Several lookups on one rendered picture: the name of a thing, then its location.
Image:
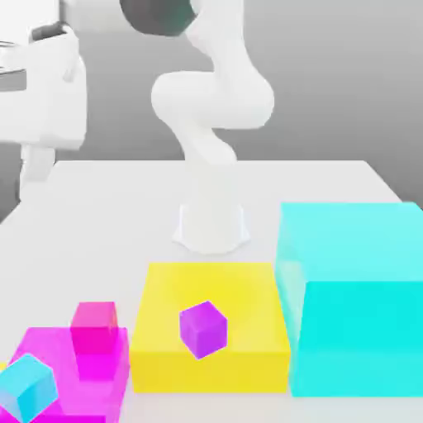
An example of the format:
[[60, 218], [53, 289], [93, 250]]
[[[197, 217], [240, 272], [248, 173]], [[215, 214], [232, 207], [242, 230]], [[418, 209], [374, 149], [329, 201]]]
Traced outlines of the large cyan box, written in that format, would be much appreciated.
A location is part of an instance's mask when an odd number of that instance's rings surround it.
[[423, 397], [423, 209], [285, 202], [275, 278], [295, 397]]

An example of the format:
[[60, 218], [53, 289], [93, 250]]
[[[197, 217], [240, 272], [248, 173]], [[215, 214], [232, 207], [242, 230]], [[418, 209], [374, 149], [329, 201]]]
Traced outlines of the small pink cube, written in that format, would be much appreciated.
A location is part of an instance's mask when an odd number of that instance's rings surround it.
[[80, 302], [70, 333], [80, 379], [112, 380], [118, 355], [115, 302]]

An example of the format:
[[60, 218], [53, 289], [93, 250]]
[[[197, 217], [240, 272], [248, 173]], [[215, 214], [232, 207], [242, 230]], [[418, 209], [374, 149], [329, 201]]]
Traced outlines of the large yellow box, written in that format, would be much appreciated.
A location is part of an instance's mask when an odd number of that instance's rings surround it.
[[[210, 301], [228, 343], [196, 359], [179, 314]], [[152, 263], [130, 346], [135, 392], [285, 392], [290, 346], [270, 263]]]

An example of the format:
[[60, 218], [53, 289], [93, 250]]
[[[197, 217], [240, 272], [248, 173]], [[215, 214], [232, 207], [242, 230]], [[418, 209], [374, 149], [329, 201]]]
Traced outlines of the small purple cube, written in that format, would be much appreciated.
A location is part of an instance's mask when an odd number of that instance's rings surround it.
[[196, 359], [224, 349], [228, 343], [228, 320], [210, 301], [179, 312], [181, 341]]

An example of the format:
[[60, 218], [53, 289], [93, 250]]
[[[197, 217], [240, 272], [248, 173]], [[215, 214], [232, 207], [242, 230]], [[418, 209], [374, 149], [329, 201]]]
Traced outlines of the large magenta box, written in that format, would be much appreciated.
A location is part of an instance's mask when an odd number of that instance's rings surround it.
[[119, 423], [129, 377], [127, 329], [110, 354], [76, 354], [66, 327], [31, 327], [12, 356], [29, 353], [51, 367], [58, 399], [31, 423]]

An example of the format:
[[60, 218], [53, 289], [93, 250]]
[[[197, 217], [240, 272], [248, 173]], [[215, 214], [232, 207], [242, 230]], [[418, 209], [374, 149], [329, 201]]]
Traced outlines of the small blue cube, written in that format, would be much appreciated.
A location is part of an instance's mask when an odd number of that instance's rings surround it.
[[0, 407], [19, 423], [31, 423], [58, 397], [53, 369], [32, 354], [0, 372]]

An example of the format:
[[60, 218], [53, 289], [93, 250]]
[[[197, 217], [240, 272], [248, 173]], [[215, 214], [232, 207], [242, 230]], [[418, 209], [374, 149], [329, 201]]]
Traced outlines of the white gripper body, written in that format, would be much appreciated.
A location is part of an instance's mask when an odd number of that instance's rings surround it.
[[0, 42], [0, 143], [77, 150], [87, 109], [78, 42]]

